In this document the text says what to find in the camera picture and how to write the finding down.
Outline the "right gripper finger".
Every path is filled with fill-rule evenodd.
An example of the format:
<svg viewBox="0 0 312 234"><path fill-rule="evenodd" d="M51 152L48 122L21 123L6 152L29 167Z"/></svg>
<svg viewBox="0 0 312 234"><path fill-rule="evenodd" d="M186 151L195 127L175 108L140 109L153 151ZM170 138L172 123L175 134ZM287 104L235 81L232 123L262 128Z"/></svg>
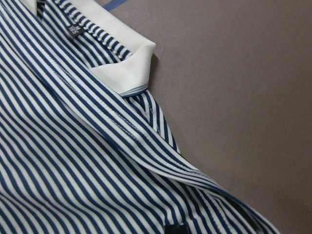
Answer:
<svg viewBox="0 0 312 234"><path fill-rule="evenodd" d="M187 225L166 225L165 234L188 234Z"/></svg>

